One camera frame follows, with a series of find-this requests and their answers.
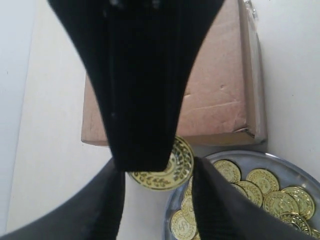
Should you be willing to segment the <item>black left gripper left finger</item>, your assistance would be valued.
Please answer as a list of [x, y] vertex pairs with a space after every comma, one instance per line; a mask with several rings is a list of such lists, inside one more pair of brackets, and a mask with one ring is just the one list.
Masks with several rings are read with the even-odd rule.
[[51, 0], [121, 171], [163, 171], [187, 82], [221, 0]]

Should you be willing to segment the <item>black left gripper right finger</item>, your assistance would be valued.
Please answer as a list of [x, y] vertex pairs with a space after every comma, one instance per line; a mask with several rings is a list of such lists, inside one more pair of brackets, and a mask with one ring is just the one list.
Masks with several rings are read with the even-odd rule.
[[[125, 174], [113, 160], [67, 202], [15, 231], [5, 240], [114, 240], [125, 201]], [[196, 158], [192, 194], [170, 219], [177, 239], [311, 240], [302, 231], [265, 212], [205, 159]]]

